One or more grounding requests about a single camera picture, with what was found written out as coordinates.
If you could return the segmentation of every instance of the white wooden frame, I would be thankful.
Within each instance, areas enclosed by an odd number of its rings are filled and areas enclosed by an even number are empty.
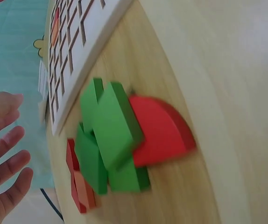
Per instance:
[[[56,4],[52,12],[52,16],[55,14],[55,8],[59,7],[63,1],[66,1],[66,0],[56,1]],[[65,120],[70,112],[70,109],[87,75],[89,74],[89,71],[91,70],[92,66],[97,60],[101,50],[103,49],[110,35],[114,31],[114,28],[116,27],[121,17],[124,15],[128,7],[130,6],[132,0],[107,0],[107,1],[105,0],[105,2],[106,2],[106,5],[103,9],[103,14],[99,18],[98,22],[94,24],[94,30],[91,34],[91,37],[86,40],[83,50],[80,54],[81,61],[78,61],[78,63],[73,65],[71,78],[69,80],[68,86],[64,88],[64,94],[61,99],[61,104],[58,107],[56,114],[54,114],[53,117],[51,115],[53,135],[60,133],[65,123]],[[50,26],[49,26],[50,31],[52,29],[51,24],[52,24],[52,19],[50,20]],[[50,45],[51,45],[51,40],[49,42],[48,59],[50,59],[51,57],[50,49],[52,47]],[[49,71],[49,80],[53,74],[52,72],[53,71]],[[50,90],[49,91],[50,112],[52,111],[52,106],[53,106],[51,94],[52,93]]]

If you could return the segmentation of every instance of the orange block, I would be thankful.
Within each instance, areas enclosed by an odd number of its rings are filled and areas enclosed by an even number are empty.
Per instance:
[[[91,186],[83,178],[80,171],[74,171],[74,177],[79,201],[88,209],[96,208],[95,195]]]
[[[52,46],[55,45],[56,39],[58,37],[58,33],[59,33],[59,20],[57,19],[54,23],[54,27],[52,30]]]
[[[72,198],[75,202],[75,205],[77,206],[79,212],[81,214],[84,214],[87,212],[86,207],[79,201],[79,197],[78,197],[78,192],[77,192],[77,188],[76,188],[76,181],[74,176],[71,176],[71,193],[72,193]]]

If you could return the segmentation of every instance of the hand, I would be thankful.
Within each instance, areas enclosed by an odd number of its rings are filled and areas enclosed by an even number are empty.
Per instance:
[[[19,117],[18,108],[23,102],[23,95],[12,95],[0,92],[0,130],[12,124]],[[14,127],[0,139],[0,157],[14,147],[24,136],[21,126]],[[19,172],[30,161],[28,151],[20,151],[0,165],[0,185]],[[0,224],[7,214],[22,200],[29,191],[33,171],[24,168],[14,185],[6,192],[0,194]]]

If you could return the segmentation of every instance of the stacked blocks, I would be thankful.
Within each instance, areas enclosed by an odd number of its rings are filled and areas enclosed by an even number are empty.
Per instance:
[[[94,78],[80,105],[83,122],[78,125],[75,151],[67,150],[72,195],[77,195],[80,211],[96,207],[93,192],[106,194],[108,182],[113,192],[149,189],[147,166],[196,149],[175,108],[156,98],[128,98],[120,83],[110,82],[104,90],[102,80]]]
[[[97,145],[90,133],[84,133],[82,124],[78,125],[75,152],[80,164],[81,174],[93,190],[103,195],[107,193],[108,174]]]
[[[66,162],[71,174],[72,198],[80,213],[86,213],[87,209],[96,207],[95,197],[90,185],[79,175],[79,162],[77,160],[73,139],[67,141]]]
[[[80,97],[81,115],[86,133],[92,131],[92,120],[103,91],[102,79],[94,78]]]
[[[108,172],[109,184],[112,191],[141,192],[150,187],[148,169],[136,168],[133,159],[129,159],[120,168]]]
[[[143,139],[128,97],[120,83],[109,83],[92,124],[105,167],[115,169],[132,156]]]

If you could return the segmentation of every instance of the cartoon print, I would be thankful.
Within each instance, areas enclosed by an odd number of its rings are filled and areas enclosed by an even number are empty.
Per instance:
[[[37,39],[34,41],[33,46],[38,49],[38,55],[42,58],[43,55],[43,47],[44,47],[44,36],[42,36],[42,39]]]

